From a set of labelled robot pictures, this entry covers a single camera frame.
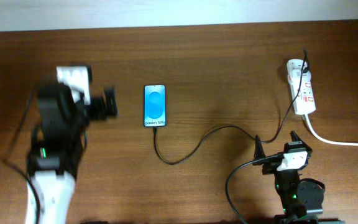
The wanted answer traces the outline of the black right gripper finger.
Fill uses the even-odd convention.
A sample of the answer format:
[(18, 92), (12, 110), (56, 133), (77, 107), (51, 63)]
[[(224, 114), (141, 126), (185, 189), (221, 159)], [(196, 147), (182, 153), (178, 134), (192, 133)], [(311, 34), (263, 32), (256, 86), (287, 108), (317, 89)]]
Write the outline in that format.
[(291, 140), (290, 143), (291, 149), (304, 149), (308, 155), (310, 156), (313, 153), (312, 148), (309, 147), (298, 135), (295, 131), (290, 132)]
[(264, 153), (264, 149), (262, 146), (262, 141), (260, 140), (259, 136), (255, 136), (255, 151), (254, 151), (254, 162), (252, 163), (253, 166), (260, 166), (263, 164), (263, 160), (266, 158)]

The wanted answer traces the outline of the blue smartphone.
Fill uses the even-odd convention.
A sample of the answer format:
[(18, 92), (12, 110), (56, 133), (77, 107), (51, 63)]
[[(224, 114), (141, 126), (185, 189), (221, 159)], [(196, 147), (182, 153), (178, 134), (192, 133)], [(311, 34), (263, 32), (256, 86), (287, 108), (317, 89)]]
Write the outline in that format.
[(144, 87), (144, 126), (160, 127), (167, 124), (165, 85)]

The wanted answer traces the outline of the white power strip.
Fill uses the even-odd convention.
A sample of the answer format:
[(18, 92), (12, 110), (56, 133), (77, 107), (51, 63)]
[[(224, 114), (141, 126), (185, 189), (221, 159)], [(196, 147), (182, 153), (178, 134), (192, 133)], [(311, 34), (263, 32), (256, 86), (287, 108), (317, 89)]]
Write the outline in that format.
[[(291, 59), (287, 62), (287, 72), (290, 68), (305, 67), (309, 68), (308, 62), (301, 59)], [(293, 109), (297, 115), (306, 115), (314, 112), (316, 110), (313, 90), (311, 86), (311, 81), (302, 82), (300, 79), (299, 83), (289, 83), (291, 97), (293, 100)]]

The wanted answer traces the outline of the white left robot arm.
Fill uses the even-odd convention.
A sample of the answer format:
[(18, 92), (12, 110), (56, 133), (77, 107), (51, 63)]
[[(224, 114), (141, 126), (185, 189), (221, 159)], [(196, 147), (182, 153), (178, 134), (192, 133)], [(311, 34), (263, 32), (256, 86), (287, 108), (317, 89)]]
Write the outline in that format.
[(40, 115), (31, 132), (26, 170), (9, 160), (26, 112), (1, 158), (26, 181), (26, 223), (66, 222), (79, 164), (88, 146), (86, 129), (91, 121), (117, 116), (113, 87), (105, 89), (103, 96), (91, 96), (91, 66), (58, 66), (56, 71), (57, 80), (33, 87), (25, 105), (27, 112), (36, 101)]

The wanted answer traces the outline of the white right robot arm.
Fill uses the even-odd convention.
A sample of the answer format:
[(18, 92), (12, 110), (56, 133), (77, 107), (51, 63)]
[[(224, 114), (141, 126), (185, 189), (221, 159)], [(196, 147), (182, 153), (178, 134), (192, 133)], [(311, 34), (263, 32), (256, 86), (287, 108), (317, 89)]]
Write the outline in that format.
[(275, 223), (318, 223), (323, 213), (325, 185), (315, 179), (300, 178), (299, 171), (308, 165), (313, 152), (296, 132), (290, 133), (291, 141), (282, 152), (266, 156), (262, 141), (255, 137), (253, 165), (262, 166), (263, 175), (274, 175), (276, 193), (279, 195), (283, 214), (275, 215)]

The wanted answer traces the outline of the white charger plug adapter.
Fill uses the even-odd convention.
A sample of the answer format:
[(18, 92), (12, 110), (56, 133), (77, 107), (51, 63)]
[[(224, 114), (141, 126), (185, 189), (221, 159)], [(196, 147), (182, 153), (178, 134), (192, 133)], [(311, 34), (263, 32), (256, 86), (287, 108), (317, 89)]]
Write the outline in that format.
[(308, 67), (301, 69), (301, 67), (290, 68), (288, 71), (288, 82), (299, 83), (300, 79), (302, 82), (309, 82), (311, 80), (311, 73)]

